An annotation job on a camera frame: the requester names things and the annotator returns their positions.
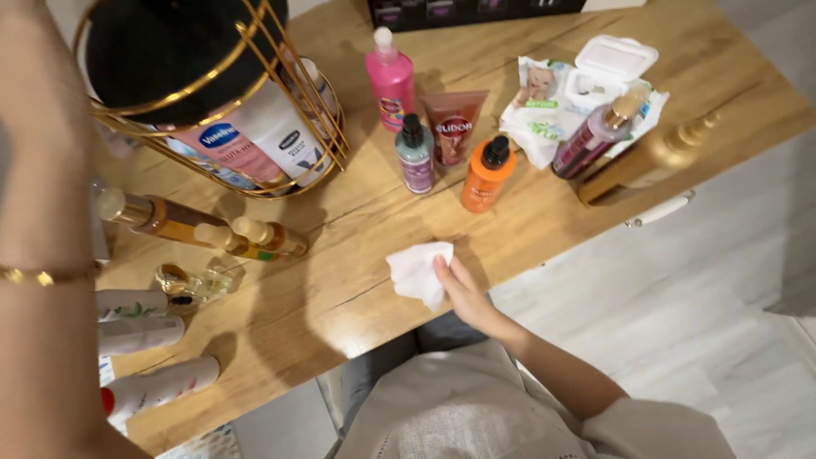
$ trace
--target wood grain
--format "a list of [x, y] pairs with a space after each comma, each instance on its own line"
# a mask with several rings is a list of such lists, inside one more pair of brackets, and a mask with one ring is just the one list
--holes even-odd
[[645, 7], [401, 33], [419, 91], [490, 89], [473, 144], [495, 133], [518, 88], [517, 56], [572, 61], [599, 33], [657, 48], [645, 75], [672, 93], [662, 120], [677, 122], [723, 105], [723, 123], [688, 171], [633, 200], [585, 208], [563, 180], [523, 157], [491, 212], [459, 204], [464, 166], [442, 172], [416, 196], [401, 181], [393, 135], [379, 126], [363, 56], [372, 47], [365, 2], [333, 0], [290, 23], [300, 52], [331, 80], [347, 113], [353, 156], [326, 185], [282, 203], [244, 199], [154, 152], [141, 152], [118, 183], [191, 207], [280, 221], [307, 234], [310, 256], [265, 264], [120, 230], [100, 288], [144, 288], [174, 261], [189, 270], [219, 264], [238, 290], [177, 310], [188, 332], [177, 345], [115, 358], [117, 375], [202, 353], [224, 367], [210, 389], [128, 421], [130, 437], [159, 454], [284, 394], [345, 359], [428, 321], [420, 301], [394, 294], [386, 255], [447, 240], [486, 290], [814, 125], [816, 112], [732, 25], [712, 0], [653, 0]]

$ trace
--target black box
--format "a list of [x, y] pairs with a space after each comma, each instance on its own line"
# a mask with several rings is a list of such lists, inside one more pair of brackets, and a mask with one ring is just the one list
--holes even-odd
[[581, 12], [586, 0], [368, 0], [371, 22], [393, 32]]

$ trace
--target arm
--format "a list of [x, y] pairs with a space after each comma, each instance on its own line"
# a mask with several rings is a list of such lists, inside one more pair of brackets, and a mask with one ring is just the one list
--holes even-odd
[[[92, 125], [73, 60], [45, 2], [0, 0], [0, 120], [11, 167], [0, 207], [0, 265], [91, 265]], [[0, 279], [0, 443], [9, 457], [147, 455], [109, 426], [100, 402], [93, 285]]]
[[446, 266], [434, 261], [437, 277], [465, 323], [500, 342], [580, 421], [604, 412], [628, 397], [614, 381], [589, 363], [539, 338], [495, 308], [458, 258]]

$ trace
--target pink lotion bottle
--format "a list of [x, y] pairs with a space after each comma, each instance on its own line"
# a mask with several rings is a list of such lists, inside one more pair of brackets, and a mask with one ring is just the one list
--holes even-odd
[[414, 113], [414, 63], [397, 51], [387, 27], [374, 32], [375, 49], [366, 55], [366, 71], [379, 106], [379, 119], [391, 132], [402, 129], [406, 114]]

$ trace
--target finger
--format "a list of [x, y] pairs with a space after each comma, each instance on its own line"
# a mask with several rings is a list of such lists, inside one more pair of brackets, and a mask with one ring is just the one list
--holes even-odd
[[453, 273], [459, 282], [468, 290], [472, 292], [481, 291], [479, 285], [473, 280], [473, 276], [470, 274], [470, 271], [468, 271], [468, 268], [464, 267], [462, 261], [457, 258], [456, 255], [450, 260], [450, 272]]
[[467, 288], [450, 272], [445, 257], [440, 255], [433, 259], [433, 271], [449, 295], [462, 294], [467, 291]]

